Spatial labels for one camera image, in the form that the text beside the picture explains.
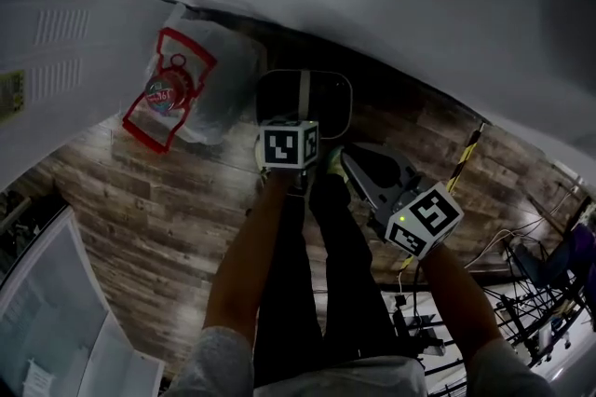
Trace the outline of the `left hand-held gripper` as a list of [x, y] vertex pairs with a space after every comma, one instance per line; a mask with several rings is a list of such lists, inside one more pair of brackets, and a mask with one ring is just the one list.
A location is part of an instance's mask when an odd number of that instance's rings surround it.
[[266, 176], [273, 170], [294, 171], [290, 194], [304, 196], [308, 171], [318, 160], [319, 126], [314, 120], [270, 119], [261, 123], [257, 137], [257, 167]]

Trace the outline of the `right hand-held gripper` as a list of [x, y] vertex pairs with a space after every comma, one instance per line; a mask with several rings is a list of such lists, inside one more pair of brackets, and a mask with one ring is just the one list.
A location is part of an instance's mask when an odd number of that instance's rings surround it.
[[464, 216], [444, 184], [418, 171], [398, 151], [379, 144], [347, 144], [341, 164], [371, 207], [368, 226], [380, 240], [416, 259], [444, 241]]

